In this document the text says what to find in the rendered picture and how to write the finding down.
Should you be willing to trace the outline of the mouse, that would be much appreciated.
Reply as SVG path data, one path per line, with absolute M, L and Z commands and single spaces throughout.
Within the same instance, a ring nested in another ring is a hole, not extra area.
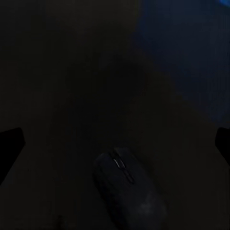
M 123 230 L 160 230 L 166 202 L 157 175 L 134 151 L 114 148 L 93 163 L 109 212 Z

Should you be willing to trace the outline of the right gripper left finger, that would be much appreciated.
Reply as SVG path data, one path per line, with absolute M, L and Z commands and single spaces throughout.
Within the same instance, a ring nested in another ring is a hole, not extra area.
M 24 135 L 20 127 L 0 133 L 0 185 L 24 146 Z

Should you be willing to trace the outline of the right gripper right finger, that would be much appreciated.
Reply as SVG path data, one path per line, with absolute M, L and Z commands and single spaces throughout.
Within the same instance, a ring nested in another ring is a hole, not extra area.
M 215 145 L 230 166 L 230 129 L 223 127 L 218 129 Z

